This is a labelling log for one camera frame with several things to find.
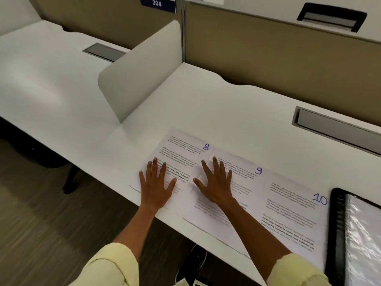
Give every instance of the sleeve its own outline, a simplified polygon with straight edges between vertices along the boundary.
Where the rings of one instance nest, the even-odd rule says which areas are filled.
[[[267,279],[268,286],[329,286],[328,278],[306,259],[288,254],[279,259]]]
[[[111,243],[98,251],[70,286],[138,286],[139,266],[125,245]]]

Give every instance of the brown carpet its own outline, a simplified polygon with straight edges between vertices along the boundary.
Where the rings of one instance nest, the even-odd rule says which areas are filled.
[[[70,165],[48,169],[0,139],[0,285],[65,286],[126,226],[137,206],[79,172],[79,188],[62,186]],[[155,219],[140,261],[141,285],[173,285],[194,243]],[[257,285],[209,254],[201,275],[216,285]]]

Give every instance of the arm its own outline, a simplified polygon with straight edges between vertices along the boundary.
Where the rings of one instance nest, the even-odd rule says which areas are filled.
[[[172,195],[176,179],[172,179],[168,185],[168,189],[164,188],[164,176],[166,171],[166,163],[160,170],[157,177],[157,158],[154,162],[147,164],[146,178],[143,172],[139,172],[142,201],[135,216],[128,225],[121,231],[113,242],[126,245],[134,254],[136,261],[139,262],[143,249],[145,238],[157,211],[162,208]]]
[[[202,167],[207,175],[208,185],[205,186],[197,178],[194,178],[193,182],[205,197],[216,203],[225,213],[259,273],[266,281],[277,260],[290,254],[290,250],[250,216],[233,198],[230,189],[231,170],[226,177],[224,164],[220,162],[218,165],[215,157],[213,158],[214,173],[211,172],[205,161],[202,161]]]

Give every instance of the black shoe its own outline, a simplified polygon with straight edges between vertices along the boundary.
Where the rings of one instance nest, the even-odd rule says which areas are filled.
[[[189,285],[193,285],[198,271],[207,259],[207,253],[207,250],[195,245],[177,272],[174,283],[176,284],[185,278]]]

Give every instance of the clear plastic cover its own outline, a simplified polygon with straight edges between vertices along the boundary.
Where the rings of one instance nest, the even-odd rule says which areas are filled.
[[[346,196],[346,286],[381,285],[381,209]]]

